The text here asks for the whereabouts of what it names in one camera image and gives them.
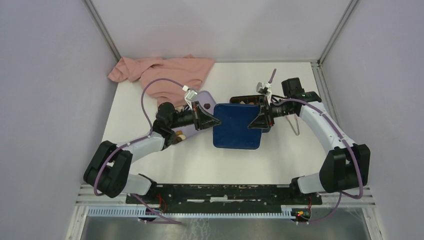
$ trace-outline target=red wire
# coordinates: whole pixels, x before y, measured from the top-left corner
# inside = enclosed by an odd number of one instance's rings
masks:
[[[312,207],[312,198],[309,197],[309,205],[307,206],[307,209],[309,210],[311,209],[311,207]]]
[[[159,194],[159,195],[157,195],[157,197],[159,198],[159,209],[161,209],[161,207],[162,207],[162,201],[163,201],[163,203],[165,204],[165,207],[163,208],[163,211],[162,211],[162,213],[164,213],[166,210],[167,210],[167,202],[165,201],[165,199],[163,199],[162,197],[161,197],[161,195]]]

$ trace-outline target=cable clip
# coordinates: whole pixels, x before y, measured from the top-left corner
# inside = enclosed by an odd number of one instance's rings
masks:
[[[185,91],[184,100],[187,103],[188,107],[193,110],[192,102],[194,102],[198,92],[196,90],[190,89],[187,85],[182,87],[182,90]]]
[[[346,143],[348,142],[345,137],[339,138],[338,141],[341,143],[343,143],[343,141],[346,141]]]
[[[268,100],[268,104],[271,104],[271,97],[273,93],[271,92],[271,87],[273,86],[270,82],[258,82],[256,85],[256,92],[258,94],[262,94],[266,96],[266,99]]]

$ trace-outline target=pink cloth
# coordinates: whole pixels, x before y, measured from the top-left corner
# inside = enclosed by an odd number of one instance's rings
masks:
[[[191,54],[166,60],[160,57],[137,60],[122,57],[107,77],[118,83],[126,79],[131,82],[139,79],[143,88],[155,79],[168,78],[199,90],[214,63],[214,59],[195,58]],[[171,102],[175,107],[186,104],[184,91],[180,86],[169,81],[153,83],[146,93],[157,98],[158,106],[164,102]]]

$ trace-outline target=metal floor panel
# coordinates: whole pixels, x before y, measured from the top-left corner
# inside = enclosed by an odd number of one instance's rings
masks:
[[[312,210],[312,219],[329,209]],[[87,217],[82,240],[370,240],[361,208],[338,209],[325,221],[298,225],[288,219],[175,218],[183,225],[145,224],[135,217]]]

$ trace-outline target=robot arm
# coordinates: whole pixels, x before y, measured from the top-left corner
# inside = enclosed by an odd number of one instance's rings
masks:
[[[267,129],[274,125],[274,118],[296,114],[308,124],[327,152],[319,172],[292,179],[290,187],[293,191],[296,194],[334,193],[359,187],[353,159],[344,141],[352,149],[358,163],[362,183],[366,185],[370,165],[370,149],[365,144],[356,144],[348,137],[327,113],[317,93],[305,92],[299,78],[287,79],[281,85],[284,95],[288,99],[281,104],[269,104],[266,94],[260,92],[264,95],[259,103],[260,112],[250,123],[249,128]]]
[[[164,102],[157,110],[150,135],[128,143],[102,142],[84,173],[84,181],[94,186],[102,165],[111,153],[118,146],[127,145],[110,159],[109,162],[113,165],[106,165],[99,177],[97,189],[110,198],[122,192],[145,195],[152,182],[143,175],[129,174],[132,163],[151,153],[165,150],[173,144],[177,137],[173,128],[194,124],[196,130],[203,130],[221,124],[221,121],[205,111],[198,101],[191,103],[191,109],[177,112],[172,103]]]

